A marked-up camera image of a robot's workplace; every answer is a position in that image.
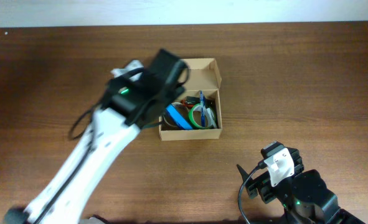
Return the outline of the blue plastic case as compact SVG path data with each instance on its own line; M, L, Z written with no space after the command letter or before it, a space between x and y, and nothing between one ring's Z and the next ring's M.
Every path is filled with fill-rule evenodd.
M166 111L178 127L184 130L192 130L192 126L187 122L183 115L180 114L177 109L175 109L173 105L169 105L166 108Z

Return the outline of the green tape roll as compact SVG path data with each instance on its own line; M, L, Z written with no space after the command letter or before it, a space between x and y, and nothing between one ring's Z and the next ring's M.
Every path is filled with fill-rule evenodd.
M200 107L201 107L200 104L196 104L195 106L192 107L192 109L189 111L189 121L197 129L210 129L210 128L208 128L208 123L207 123L206 127L202 127L202 125L195 120L194 113L196 111L201 112Z

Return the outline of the blue ballpoint pen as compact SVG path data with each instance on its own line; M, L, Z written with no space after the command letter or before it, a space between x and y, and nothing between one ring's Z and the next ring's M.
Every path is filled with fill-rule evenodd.
M200 101L200 109L201 109L201 125L202 127L206 127L206 123L205 123L205 97L203 94L203 91L200 91L200 97L199 97L199 101Z

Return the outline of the black marker pen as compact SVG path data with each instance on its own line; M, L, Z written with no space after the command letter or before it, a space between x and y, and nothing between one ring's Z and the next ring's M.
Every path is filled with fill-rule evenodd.
M208 128L210 129L218 128L217 118L212 108L206 109L206 118L207 118Z

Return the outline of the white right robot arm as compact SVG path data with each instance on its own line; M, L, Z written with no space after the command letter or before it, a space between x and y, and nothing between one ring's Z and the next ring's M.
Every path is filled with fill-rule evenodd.
M242 193L250 198L260 196L265 204L274 199L280 201L284 214L278 223L336 223L353 224L363 221L341 208L338 197L327 188L315 169L304 171L298 149L285 147L279 142L261 150L261 160L251 172L240 165L242 176L237 202L245 223L251 223L242 206Z

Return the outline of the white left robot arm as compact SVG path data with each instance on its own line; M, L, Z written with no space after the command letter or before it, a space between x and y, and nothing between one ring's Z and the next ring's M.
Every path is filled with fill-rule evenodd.
M184 93L187 63L160 49L148 67L131 68L109 80L102 97L82 114L90 118L71 155L26 208L12 207L3 223L79 223L103 176L141 130Z

